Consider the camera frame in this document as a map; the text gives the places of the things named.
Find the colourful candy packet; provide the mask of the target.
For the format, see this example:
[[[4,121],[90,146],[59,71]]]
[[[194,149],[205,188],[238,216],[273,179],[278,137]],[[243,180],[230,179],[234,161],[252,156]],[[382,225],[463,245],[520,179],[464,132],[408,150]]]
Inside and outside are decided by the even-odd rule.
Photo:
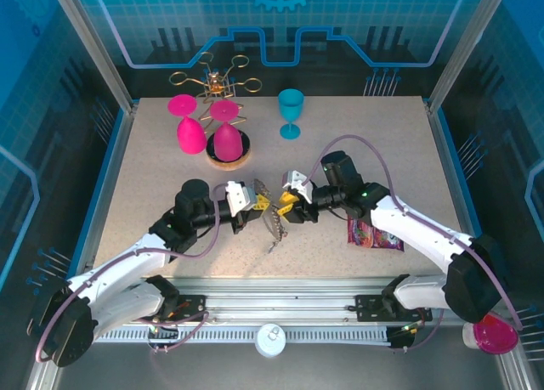
[[[364,248],[392,249],[400,252],[405,250],[404,242],[398,237],[351,217],[348,217],[348,243]]]

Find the aluminium frame post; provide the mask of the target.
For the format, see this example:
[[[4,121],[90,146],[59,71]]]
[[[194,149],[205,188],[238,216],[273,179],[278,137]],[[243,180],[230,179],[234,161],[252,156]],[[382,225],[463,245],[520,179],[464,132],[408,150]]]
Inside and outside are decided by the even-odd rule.
[[[134,109],[132,97],[122,81],[105,45],[101,41],[97,31],[94,29],[81,1],[57,1],[82,41],[83,46],[87,50],[95,66],[98,68],[99,74],[110,89],[116,102],[125,113],[131,114]]]
[[[502,0],[480,0],[473,16],[467,23],[448,63],[428,99],[428,113],[435,115],[441,107],[456,79],[462,72],[473,50],[483,36]]]

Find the small white cup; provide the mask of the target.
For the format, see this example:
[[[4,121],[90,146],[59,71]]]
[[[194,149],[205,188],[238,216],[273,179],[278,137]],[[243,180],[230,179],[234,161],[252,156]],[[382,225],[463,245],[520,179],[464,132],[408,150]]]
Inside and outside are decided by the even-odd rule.
[[[479,350],[479,345],[474,334],[474,324],[467,322],[463,325],[462,340],[467,348]]]

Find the round cork rack base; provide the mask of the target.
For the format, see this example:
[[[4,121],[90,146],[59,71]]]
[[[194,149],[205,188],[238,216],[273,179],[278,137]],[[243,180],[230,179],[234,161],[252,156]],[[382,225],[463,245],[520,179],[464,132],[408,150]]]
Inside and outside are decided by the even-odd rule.
[[[224,171],[234,171],[245,163],[251,153],[251,141],[245,132],[239,130],[239,134],[241,135],[242,155],[234,161],[220,160],[215,153],[214,135],[208,139],[206,147],[207,159],[213,166]]]

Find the large grey keyring plate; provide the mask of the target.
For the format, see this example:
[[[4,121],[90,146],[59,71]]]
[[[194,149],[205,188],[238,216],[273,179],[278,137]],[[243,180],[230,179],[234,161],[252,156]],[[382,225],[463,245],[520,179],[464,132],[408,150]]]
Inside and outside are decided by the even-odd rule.
[[[256,194],[257,193],[262,194],[269,199],[270,207],[266,212],[263,212],[261,218],[263,219],[266,229],[272,234],[274,238],[276,238],[277,233],[275,231],[274,220],[273,220],[274,208],[273,208],[273,204],[271,203],[271,194],[269,190],[267,189],[267,187],[265,186],[264,182],[262,182],[261,180],[257,178],[253,179],[252,186]]]

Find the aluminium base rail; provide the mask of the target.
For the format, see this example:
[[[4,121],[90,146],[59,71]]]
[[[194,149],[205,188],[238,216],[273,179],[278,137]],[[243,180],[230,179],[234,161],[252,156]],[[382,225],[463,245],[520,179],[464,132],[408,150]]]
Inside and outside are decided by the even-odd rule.
[[[391,277],[347,279],[171,278],[184,294],[207,297],[212,325],[356,325],[347,310],[362,294],[379,294]]]

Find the pink plastic wine glass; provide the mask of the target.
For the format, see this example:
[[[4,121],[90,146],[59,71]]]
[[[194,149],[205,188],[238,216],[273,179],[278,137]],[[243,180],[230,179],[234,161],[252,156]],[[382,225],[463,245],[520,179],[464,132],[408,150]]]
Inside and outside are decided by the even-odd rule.
[[[229,99],[217,101],[212,105],[212,119],[221,122],[213,136],[215,155],[220,161],[236,161],[242,156],[241,135],[231,124],[238,116],[238,112],[238,105]]]
[[[181,121],[177,127],[179,148],[188,155],[200,154],[207,146],[207,138],[201,124],[191,115],[196,111],[196,98],[188,94],[173,97],[167,105],[173,116]]]

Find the teal plastic wine glass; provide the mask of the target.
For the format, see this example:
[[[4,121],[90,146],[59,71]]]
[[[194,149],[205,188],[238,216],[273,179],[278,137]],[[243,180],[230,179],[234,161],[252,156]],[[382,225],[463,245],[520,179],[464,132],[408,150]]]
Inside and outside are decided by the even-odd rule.
[[[280,128],[280,136],[293,140],[299,137],[301,130],[296,124],[303,111],[304,95],[295,88],[282,90],[278,95],[279,112],[286,124]]]

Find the aluminium frame side rail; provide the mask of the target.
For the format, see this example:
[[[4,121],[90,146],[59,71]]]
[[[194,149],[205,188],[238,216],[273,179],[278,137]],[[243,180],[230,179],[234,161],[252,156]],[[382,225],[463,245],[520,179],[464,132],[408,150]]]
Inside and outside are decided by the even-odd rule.
[[[94,265],[136,111],[118,114],[71,259],[69,277],[82,274]],[[58,367],[52,363],[35,363],[25,390],[53,390],[57,373]]]
[[[441,110],[427,113],[460,228],[468,234],[479,235],[482,229],[444,114]],[[521,343],[512,352],[496,356],[495,360],[501,382],[499,390],[541,390],[540,378]]]

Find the pink plastic cup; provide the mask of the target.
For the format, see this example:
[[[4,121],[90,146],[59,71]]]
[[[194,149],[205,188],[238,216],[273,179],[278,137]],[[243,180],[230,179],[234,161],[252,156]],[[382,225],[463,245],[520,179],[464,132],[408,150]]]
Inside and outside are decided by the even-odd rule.
[[[494,355],[509,353],[519,343],[518,332],[503,318],[487,314],[473,325],[473,338],[477,349]]]

